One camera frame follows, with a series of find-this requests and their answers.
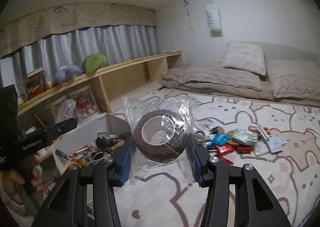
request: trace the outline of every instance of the green plush toy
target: green plush toy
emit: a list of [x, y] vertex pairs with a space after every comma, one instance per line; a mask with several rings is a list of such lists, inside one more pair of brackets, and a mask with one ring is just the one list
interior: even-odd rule
[[107, 57], [102, 53], [93, 53], [88, 55], [82, 63], [83, 70], [86, 73], [93, 72], [103, 68], [107, 64]]

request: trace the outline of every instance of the red snack wrapper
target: red snack wrapper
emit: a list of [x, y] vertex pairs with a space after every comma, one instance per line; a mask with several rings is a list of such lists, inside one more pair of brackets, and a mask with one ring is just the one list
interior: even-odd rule
[[218, 152], [219, 152], [220, 154], [226, 153], [226, 152], [231, 152], [231, 151], [234, 151], [234, 150], [235, 150], [234, 147], [230, 146], [230, 145], [227, 144], [227, 143], [224, 144], [224, 145], [222, 145], [222, 146], [217, 145], [217, 144], [214, 144], [214, 145], [215, 145], [215, 147], [217, 148], [217, 150], [218, 150]]
[[239, 145], [236, 148], [237, 148], [237, 153], [239, 153], [239, 154], [249, 154], [249, 153], [251, 153], [253, 146]]
[[223, 162], [225, 162], [226, 164], [228, 164], [228, 165], [233, 165], [233, 162], [231, 162], [230, 160], [228, 160], [228, 159], [226, 159], [226, 158], [224, 158], [224, 157], [222, 157], [222, 156], [219, 156], [219, 155], [214, 155], [215, 157], [217, 157], [218, 159], [221, 159]]

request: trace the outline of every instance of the human hand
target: human hand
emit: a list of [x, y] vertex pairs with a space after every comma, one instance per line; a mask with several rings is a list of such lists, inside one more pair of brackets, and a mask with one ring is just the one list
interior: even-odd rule
[[[42, 184], [42, 169], [39, 165], [40, 162], [40, 157], [36, 155], [36, 166], [32, 170], [32, 175], [34, 178], [30, 182], [30, 184], [33, 187], [36, 187], [38, 191], [42, 191], [44, 188]], [[20, 195], [17, 193], [16, 184], [22, 185], [24, 182], [25, 180], [14, 169], [6, 169], [1, 174], [1, 183], [4, 192], [18, 204], [22, 204], [23, 202]]]

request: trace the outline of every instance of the brown cohesive bandage roll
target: brown cohesive bandage roll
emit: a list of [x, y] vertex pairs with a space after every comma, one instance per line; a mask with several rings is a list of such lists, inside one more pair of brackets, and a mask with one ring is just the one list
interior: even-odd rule
[[[186, 132], [172, 131], [161, 126], [163, 116], [169, 114], [179, 121], [184, 121], [180, 115], [173, 111], [156, 110], [142, 116], [133, 132], [137, 148], [144, 156], [155, 162], [178, 158], [186, 147], [188, 139]], [[166, 123], [170, 124], [170, 128], [176, 129], [175, 123], [170, 118], [167, 117]], [[152, 137], [159, 132], [164, 132], [166, 138], [161, 142], [152, 140]]]

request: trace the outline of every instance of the stuffed toy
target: stuffed toy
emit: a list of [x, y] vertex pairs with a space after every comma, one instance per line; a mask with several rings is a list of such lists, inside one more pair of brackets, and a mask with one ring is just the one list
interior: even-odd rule
[[82, 72], [83, 71], [81, 67], [79, 67], [78, 65], [64, 65], [59, 67], [54, 77], [54, 80], [57, 83], [63, 83], [76, 77], [78, 74], [81, 74]]
[[88, 55], [82, 63], [83, 70], [86, 73], [93, 72], [97, 69], [103, 68], [107, 64], [107, 57], [101, 53], [93, 53]]

